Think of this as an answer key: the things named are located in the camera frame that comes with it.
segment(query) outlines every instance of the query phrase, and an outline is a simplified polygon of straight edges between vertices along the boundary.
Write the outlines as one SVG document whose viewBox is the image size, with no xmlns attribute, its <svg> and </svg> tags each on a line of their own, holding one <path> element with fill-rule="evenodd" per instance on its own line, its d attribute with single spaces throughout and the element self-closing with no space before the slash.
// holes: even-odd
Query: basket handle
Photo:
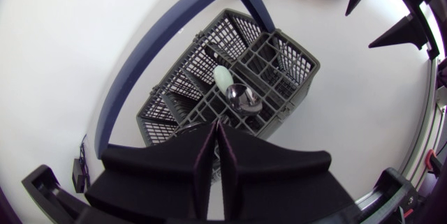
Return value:
<svg viewBox="0 0 447 224">
<path fill-rule="evenodd" d="M 95 135 L 95 152 L 98 158 L 107 148 L 110 134 L 133 85 L 161 48 L 194 16 L 214 0 L 180 0 L 168 10 L 143 36 L 121 70 L 118 72 L 105 98 Z M 273 21 L 262 0 L 241 0 L 258 26 L 267 32 L 274 31 Z"/>
</svg>

